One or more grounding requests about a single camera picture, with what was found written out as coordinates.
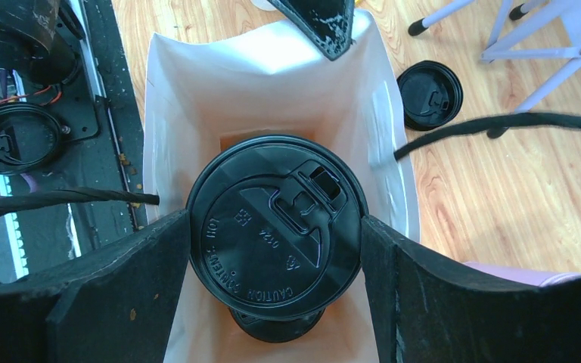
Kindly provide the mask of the orange paper bag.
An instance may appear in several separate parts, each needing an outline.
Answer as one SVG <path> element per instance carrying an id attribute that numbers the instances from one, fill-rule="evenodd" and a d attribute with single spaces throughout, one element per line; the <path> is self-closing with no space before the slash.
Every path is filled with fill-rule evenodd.
<path id="1" fill-rule="evenodd" d="M 341 158 L 357 177 L 368 214 L 418 242 L 409 152 L 494 125 L 581 129 L 581 117 L 531 113 L 489 117 L 405 139 L 402 96 L 367 11 L 354 11 L 354 46 L 329 61 L 290 21 L 192 45 L 155 35 L 148 56 L 144 186 L 160 197 L 150 224 L 187 210 L 194 183 L 220 153 L 262 135 L 294 135 Z M 382 362 L 361 269 L 316 326 L 286 343 L 257 340 L 200 282 L 191 246 L 161 362 Z"/>

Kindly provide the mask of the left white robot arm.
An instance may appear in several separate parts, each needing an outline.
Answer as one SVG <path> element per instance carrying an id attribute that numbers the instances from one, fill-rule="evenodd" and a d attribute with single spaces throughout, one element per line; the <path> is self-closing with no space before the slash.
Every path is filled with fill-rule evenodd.
<path id="1" fill-rule="evenodd" d="M 280 11 L 330 61 L 352 43 L 354 1 L 257 1 Z M 0 1 L 0 68 L 39 85 L 69 83 L 79 69 L 76 52 L 58 32 L 78 40 L 85 30 L 66 1 Z"/>

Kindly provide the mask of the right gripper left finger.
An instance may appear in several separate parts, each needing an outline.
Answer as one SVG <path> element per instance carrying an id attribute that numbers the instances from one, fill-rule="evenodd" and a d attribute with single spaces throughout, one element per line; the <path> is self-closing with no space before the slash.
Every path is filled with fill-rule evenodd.
<path id="1" fill-rule="evenodd" d="M 190 250 L 185 210 L 0 283 L 0 362 L 161 362 Z"/>

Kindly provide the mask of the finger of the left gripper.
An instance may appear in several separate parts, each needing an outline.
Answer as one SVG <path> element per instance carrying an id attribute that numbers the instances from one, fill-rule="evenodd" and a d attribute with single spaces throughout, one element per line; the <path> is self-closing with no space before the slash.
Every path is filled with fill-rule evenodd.
<path id="1" fill-rule="evenodd" d="M 353 43 L 353 0 L 271 0 L 330 61 L 346 53 Z"/>

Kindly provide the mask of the black cup lid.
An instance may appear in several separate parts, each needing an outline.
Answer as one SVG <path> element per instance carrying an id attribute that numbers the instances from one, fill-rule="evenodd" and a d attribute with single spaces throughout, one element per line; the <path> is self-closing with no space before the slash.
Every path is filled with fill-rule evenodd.
<path id="1" fill-rule="evenodd" d="M 249 336 L 267 343 L 286 343 L 307 334 L 317 325 L 325 310 L 290 321 L 271 321 L 229 309 L 232 318 Z"/>
<path id="2" fill-rule="evenodd" d="M 215 157 L 188 197 L 191 265 L 230 308 L 288 321 L 321 311 L 361 269 L 368 214 L 351 168 L 294 135 L 262 135 Z"/>

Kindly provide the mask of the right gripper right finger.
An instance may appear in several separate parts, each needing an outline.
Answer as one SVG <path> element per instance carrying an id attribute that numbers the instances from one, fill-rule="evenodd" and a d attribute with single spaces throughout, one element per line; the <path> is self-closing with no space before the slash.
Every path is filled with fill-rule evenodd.
<path id="1" fill-rule="evenodd" d="M 373 216 L 362 270 L 382 362 L 581 362 L 581 278 L 547 287 L 456 262 Z"/>

